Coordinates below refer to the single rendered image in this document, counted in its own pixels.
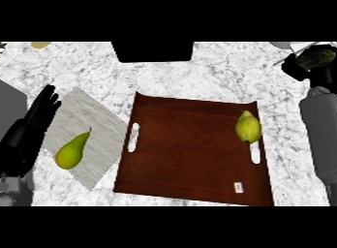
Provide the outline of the grey placemat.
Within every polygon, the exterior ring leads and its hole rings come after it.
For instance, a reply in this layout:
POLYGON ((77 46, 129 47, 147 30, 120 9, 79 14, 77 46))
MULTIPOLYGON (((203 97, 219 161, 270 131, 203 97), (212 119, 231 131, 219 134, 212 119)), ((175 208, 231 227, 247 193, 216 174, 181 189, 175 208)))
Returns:
POLYGON ((126 124, 92 97, 76 87, 61 100, 42 147, 55 154, 82 133, 91 132, 82 160, 70 169, 80 185, 91 190, 120 156, 126 124))

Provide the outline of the brown wooden tray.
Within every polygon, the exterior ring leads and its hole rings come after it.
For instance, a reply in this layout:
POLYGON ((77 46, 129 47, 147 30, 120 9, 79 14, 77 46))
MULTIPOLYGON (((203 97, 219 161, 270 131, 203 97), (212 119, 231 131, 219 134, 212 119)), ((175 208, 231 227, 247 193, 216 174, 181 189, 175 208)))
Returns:
POLYGON ((257 104, 136 94, 128 122, 136 143, 120 153, 114 191, 272 206, 266 161, 251 161, 250 145, 234 132, 244 110, 257 113, 257 104))

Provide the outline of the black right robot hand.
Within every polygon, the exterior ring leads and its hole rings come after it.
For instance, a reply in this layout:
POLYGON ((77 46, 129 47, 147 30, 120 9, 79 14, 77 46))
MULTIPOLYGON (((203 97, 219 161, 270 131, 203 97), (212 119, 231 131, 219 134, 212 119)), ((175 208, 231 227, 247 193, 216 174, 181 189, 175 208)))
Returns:
POLYGON ((331 63, 306 71, 296 64, 296 55, 291 53, 281 64, 281 71, 297 81, 307 79, 310 81, 310 88, 321 86, 331 93, 337 94, 337 48, 334 46, 310 46, 301 54, 318 49, 329 49, 335 52, 335 58, 331 63))

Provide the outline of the black appliance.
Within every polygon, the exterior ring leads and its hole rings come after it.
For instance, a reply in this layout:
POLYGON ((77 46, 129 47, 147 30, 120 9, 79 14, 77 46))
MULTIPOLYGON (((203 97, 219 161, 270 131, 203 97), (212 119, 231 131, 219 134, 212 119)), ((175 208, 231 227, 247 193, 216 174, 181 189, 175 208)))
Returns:
POLYGON ((120 63, 181 62, 192 55, 192 42, 111 42, 120 63))

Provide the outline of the green pear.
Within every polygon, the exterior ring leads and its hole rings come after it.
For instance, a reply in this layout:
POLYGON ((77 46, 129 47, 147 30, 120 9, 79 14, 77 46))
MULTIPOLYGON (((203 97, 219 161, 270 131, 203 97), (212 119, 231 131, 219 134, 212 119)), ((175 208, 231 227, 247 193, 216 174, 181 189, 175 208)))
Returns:
POLYGON ((69 170, 77 165, 89 134, 91 131, 79 134, 58 149, 55 153, 55 164, 61 169, 69 170))

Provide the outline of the yellow-green squash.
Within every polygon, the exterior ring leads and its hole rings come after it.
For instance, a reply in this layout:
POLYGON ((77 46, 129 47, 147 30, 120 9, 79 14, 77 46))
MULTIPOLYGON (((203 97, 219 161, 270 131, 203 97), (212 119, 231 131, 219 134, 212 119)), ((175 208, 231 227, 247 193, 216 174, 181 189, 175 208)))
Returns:
POLYGON ((244 110, 235 123, 235 135, 242 142, 254 143, 262 137, 262 124, 254 115, 244 110))

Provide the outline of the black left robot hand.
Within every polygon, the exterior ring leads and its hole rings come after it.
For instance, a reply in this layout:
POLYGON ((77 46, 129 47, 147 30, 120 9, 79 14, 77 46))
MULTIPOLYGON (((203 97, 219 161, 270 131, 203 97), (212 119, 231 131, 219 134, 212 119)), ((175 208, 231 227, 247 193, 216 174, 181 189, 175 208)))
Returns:
POLYGON ((46 129, 61 105, 55 86, 46 84, 23 118, 11 125, 0 140, 0 178, 23 177, 30 171, 46 129))

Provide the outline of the dark grey block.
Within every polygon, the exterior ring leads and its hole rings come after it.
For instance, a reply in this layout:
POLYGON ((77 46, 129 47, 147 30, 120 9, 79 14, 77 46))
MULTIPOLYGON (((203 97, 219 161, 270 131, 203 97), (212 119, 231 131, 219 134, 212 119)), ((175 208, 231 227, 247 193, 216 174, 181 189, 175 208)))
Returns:
POLYGON ((26 95, 0 79, 0 139, 26 113, 26 95))

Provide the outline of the dark green squash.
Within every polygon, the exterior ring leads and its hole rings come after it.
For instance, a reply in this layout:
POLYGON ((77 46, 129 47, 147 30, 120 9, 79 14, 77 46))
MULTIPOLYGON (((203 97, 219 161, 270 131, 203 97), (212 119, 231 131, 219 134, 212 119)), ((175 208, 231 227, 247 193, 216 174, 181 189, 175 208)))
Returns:
POLYGON ((303 53, 296 59, 296 64, 307 71, 312 68, 325 66, 332 62, 334 58, 335 52, 332 50, 318 49, 303 53))

